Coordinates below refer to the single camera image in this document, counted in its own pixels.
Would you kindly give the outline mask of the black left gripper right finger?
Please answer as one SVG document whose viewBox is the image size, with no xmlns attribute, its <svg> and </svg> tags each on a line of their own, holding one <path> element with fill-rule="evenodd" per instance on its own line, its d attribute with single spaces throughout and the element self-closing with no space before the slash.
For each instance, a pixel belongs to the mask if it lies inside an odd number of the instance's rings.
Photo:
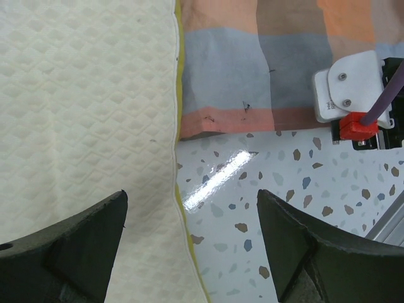
<svg viewBox="0 0 404 303">
<path fill-rule="evenodd" d="M 403 302 L 403 248 L 348 233 L 260 189 L 257 209 L 279 302 Z"/>
</svg>

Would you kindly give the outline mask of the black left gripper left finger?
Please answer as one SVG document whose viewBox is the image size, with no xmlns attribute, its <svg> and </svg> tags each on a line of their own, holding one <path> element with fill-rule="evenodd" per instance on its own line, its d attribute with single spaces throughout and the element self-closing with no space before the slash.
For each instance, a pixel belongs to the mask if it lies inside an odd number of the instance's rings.
<svg viewBox="0 0 404 303">
<path fill-rule="evenodd" d="M 118 191 L 1 244 L 1 302 L 104 302 L 128 211 Z"/>
</svg>

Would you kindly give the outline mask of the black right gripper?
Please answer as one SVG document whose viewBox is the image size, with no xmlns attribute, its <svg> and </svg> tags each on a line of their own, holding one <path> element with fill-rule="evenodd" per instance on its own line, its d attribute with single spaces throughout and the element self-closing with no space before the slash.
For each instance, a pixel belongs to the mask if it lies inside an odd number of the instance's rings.
<svg viewBox="0 0 404 303">
<path fill-rule="evenodd" d="M 383 99 L 390 100 L 388 111 L 390 128 L 378 126 L 376 122 L 365 126 L 361 119 L 368 116 L 365 112 L 349 113 L 331 122 L 331 135 L 334 142 L 351 141 L 354 150 L 390 150 L 403 147 L 403 59 L 383 60 L 381 80 L 387 93 Z"/>
</svg>

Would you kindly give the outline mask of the orange grey plaid pillowcase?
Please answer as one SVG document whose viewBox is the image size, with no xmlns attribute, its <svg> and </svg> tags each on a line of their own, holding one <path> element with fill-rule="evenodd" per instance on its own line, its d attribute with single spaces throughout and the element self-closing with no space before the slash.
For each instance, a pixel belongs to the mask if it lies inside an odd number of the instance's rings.
<svg viewBox="0 0 404 303">
<path fill-rule="evenodd" d="M 312 76 L 403 55 L 402 1 L 181 1 L 183 140 L 318 127 Z"/>
</svg>

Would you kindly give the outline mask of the cream pillow yellow trim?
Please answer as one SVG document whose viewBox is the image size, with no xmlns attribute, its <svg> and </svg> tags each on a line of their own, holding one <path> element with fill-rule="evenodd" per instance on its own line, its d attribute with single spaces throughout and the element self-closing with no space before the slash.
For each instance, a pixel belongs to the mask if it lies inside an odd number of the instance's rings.
<svg viewBox="0 0 404 303">
<path fill-rule="evenodd" d="M 206 302 L 176 186 L 177 1 L 1 2 L 1 241 L 110 194 L 107 302 Z"/>
</svg>

